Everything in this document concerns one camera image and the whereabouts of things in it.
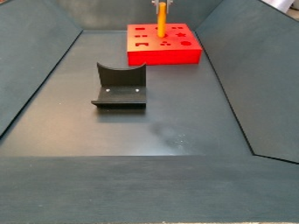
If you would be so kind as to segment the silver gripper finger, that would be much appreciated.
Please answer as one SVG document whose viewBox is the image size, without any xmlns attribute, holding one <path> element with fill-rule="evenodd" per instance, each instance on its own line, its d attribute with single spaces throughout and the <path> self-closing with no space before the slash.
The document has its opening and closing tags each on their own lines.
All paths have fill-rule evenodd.
<svg viewBox="0 0 299 224">
<path fill-rule="evenodd" d="M 153 5 L 155 7 L 157 14 L 159 13 L 159 2 L 161 0 L 153 0 Z"/>
<path fill-rule="evenodd" d="M 172 5 L 173 5 L 173 3 L 174 3 L 174 0 L 166 0 L 166 13 L 169 14 L 169 12 L 170 12 L 170 7 L 172 7 Z"/>
</svg>

